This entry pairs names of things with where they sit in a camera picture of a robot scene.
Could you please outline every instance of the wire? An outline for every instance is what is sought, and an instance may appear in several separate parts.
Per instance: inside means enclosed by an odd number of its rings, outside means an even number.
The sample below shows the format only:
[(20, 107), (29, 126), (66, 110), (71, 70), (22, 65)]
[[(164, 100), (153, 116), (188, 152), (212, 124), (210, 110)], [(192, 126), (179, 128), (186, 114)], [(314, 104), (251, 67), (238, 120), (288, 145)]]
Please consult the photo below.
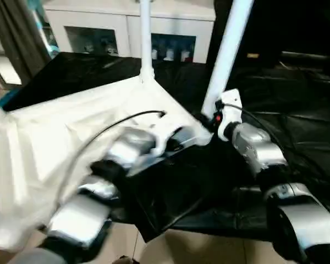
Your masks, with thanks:
[(122, 122), (125, 122), (129, 119), (132, 119), (134, 117), (137, 117), (137, 116), (142, 116), (144, 114), (151, 114), (151, 113), (159, 113), (161, 114), (161, 116), (164, 116), (166, 114), (165, 111), (158, 111), (158, 110), (150, 110), (150, 111), (143, 111), (143, 112), (139, 112), (139, 113), (136, 113), (136, 114), (133, 114), (133, 115), (130, 115), (126, 118), (123, 118), (121, 120), (118, 120), (117, 122), (101, 129), (99, 132), (97, 132), (94, 136), (92, 136), (91, 138), (89, 138), (85, 143), (84, 145), (76, 152), (76, 154), (74, 155), (74, 157), (71, 159), (67, 169), (66, 169), (66, 173), (65, 173), (65, 176), (64, 176), (64, 179), (62, 180), (61, 182), (61, 185), (57, 191), (57, 194), (56, 194), (56, 201), (55, 201), (55, 205), (56, 205), (56, 209), (59, 208), (60, 206), (60, 199), (62, 197), (62, 195), (64, 194), (65, 192), (65, 188), (66, 188), (66, 185), (68, 183), (68, 181), (70, 180), (71, 176), (72, 176), (72, 172), (76, 166), (76, 162), (78, 160), (78, 158), (83, 154), (83, 152), (90, 146), (90, 144), (92, 144), (100, 135), (102, 135), (104, 132), (106, 132), (107, 130), (109, 130), (110, 128), (122, 123)]
[(275, 141), (275, 144), (283, 151), (284, 147), (281, 144), (280, 140), (275, 136), (275, 134), (272, 132), (272, 130), (270, 128), (268, 128), (266, 125), (263, 124), (263, 122), (261, 122), (253, 113), (251, 113), (250, 111), (243, 109), (242, 107), (236, 106), (234, 104), (229, 104), (229, 103), (225, 103), (224, 106), (229, 106), (229, 107), (233, 107), (236, 108), (238, 110), (241, 110), (243, 113), (245, 113), (247, 116), (251, 117), (255, 122), (257, 122), (262, 128), (264, 128), (272, 137), (272, 139)]

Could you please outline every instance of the black fabric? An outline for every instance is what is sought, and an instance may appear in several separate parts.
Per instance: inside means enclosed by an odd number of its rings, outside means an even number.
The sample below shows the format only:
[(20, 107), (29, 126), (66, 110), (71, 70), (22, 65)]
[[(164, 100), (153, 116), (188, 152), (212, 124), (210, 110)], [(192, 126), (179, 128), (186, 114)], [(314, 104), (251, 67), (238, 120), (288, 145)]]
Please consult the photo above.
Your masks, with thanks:
[[(174, 62), (154, 62), (154, 68), (156, 80), (179, 103), (191, 113), (200, 111), (210, 68)], [(61, 53), (4, 109), (112, 83), (136, 76), (139, 70), (139, 59)], [(244, 107), (284, 145), (294, 168), (291, 177), (305, 183), (330, 210), (330, 78), (311, 71), (235, 69), (228, 88), (240, 90)], [(269, 240), (265, 205), (244, 164), (230, 144), (214, 138), (208, 146), (183, 151), (145, 171), (144, 177), (138, 175), (135, 186), (146, 184), (140, 199), (149, 211), (160, 215), (167, 209), (160, 227), (181, 214), (184, 217), (172, 228)], [(156, 195), (163, 198), (160, 204), (148, 199)], [(186, 212), (189, 200), (196, 208)], [(130, 222), (122, 214), (118, 220)]]

